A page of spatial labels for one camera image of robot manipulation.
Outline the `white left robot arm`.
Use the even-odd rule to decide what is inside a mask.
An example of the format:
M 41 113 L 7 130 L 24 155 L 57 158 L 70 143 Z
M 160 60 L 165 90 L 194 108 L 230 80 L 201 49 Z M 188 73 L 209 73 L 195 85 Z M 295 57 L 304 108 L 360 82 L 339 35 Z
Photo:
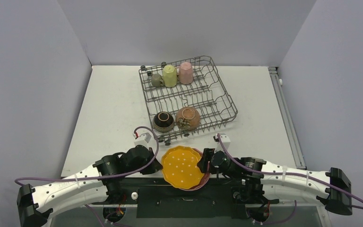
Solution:
M 125 194 L 121 181 L 126 176 L 162 169 L 151 148 L 136 145 L 127 152 L 104 156 L 72 176 L 36 187 L 22 185 L 17 197 L 20 225 L 41 227 L 48 219 L 82 205 L 120 202 Z

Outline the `small grey-green cup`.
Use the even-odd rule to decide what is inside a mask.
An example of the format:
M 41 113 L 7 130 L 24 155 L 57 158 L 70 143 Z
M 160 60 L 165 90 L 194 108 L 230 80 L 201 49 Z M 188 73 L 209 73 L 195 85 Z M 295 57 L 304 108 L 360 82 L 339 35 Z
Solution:
M 151 85 L 153 87 L 162 87 L 164 86 L 164 80 L 162 75 L 155 73 L 151 76 Z

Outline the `brown ceramic bowl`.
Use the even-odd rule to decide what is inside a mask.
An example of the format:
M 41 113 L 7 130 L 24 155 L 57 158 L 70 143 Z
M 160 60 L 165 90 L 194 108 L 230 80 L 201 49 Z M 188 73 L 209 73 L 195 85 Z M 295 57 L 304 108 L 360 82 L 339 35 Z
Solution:
M 166 133 L 174 128 L 174 118 L 169 112 L 159 112 L 153 117 L 153 128 L 161 133 Z
M 183 107 L 176 114 L 176 124 L 180 130 L 192 131 L 200 125 L 200 114 L 194 107 Z

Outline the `grey wire dish rack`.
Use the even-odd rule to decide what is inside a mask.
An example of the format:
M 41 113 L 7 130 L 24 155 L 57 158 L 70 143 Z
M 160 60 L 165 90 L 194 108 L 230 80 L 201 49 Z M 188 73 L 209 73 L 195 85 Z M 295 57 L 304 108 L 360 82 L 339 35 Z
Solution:
M 179 138 L 221 129 L 238 114 L 212 57 L 202 55 L 188 58 L 186 62 L 192 64 L 193 82 L 189 85 L 178 83 L 174 87 L 154 87 L 151 78 L 154 74 L 162 74 L 167 65 L 165 61 L 156 66 L 142 65 L 138 71 L 151 124 L 154 116 L 162 111 L 175 117 L 181 108 L 194 107 L 200 114 L 199 126 L 192 131 L 175 126 L 169 132 L 157 133 L 159 141 L 167 146 Z

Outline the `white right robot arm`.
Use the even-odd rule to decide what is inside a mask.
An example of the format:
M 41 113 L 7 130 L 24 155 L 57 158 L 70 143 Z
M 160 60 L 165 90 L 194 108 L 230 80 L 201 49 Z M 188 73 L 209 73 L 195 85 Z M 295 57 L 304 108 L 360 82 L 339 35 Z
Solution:
M 240 183 L 234 196 L 243 203 L 283 200 L 324 205 L 331 213 L 351 216 L 351 181 L 343 170 L 307 171 L 253 158 L 230 158 L 225 152 L 206 148 L 197 168 L 202 173 L 222 174 Z

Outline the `pink plate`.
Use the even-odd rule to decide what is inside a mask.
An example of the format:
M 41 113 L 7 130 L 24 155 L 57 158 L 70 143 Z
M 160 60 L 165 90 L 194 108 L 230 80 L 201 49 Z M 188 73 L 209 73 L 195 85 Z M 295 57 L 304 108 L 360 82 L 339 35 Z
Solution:
M 209 173 L 201 173 L 199 168 L 197 167 L 197 163 L 194 167 L 185 166 L 181 169 L 183 172 L 183 180 L 180 180 L 181 186 L 180 189 L 183 191 L 196 191 L 202 188 L 209 180 L 211 174 Z

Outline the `pink mug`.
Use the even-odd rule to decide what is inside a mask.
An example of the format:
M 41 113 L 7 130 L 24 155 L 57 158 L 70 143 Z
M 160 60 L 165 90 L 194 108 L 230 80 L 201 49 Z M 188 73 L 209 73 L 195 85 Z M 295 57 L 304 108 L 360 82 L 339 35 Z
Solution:
M 191 84 L 193 82 L 193 67 L 189 62 L 183 62 L 179 66 L 179 82 L 182 84 Z

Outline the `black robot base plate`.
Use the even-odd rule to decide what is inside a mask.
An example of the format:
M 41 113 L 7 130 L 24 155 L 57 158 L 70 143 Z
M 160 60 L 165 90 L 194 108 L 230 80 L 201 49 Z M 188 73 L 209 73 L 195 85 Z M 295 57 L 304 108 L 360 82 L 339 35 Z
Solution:
M 125 178 L 114 196 L 94 202 L 105 208 L 136 208 L 137 218 L 247 219 L 250 212 L 262 213 L 279 199 L 265 198 L 263 188 L 227 178 L 210 178 L 196 191 L 176 189 L 163 178 Z

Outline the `orange polka dot plate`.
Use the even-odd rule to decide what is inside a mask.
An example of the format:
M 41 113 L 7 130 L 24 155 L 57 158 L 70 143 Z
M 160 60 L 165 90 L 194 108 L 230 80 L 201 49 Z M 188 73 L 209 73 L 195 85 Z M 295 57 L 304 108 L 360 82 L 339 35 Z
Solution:
M 197 186 L 204 174 L 197 164 L 202 154 L 191 147 L 176 146 L 162 156 L 162 174 L 166 182 L 174 188 L 189 190 Z

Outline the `pale yellow mug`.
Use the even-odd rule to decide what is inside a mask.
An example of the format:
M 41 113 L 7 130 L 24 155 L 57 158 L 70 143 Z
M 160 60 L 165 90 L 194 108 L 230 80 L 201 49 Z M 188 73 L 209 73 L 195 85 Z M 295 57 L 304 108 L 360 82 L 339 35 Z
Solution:
M 174 87 L 177 85 L 177 69 L 173 65 L 165 65 L 163 67 L 162 77 L 166 87 Z

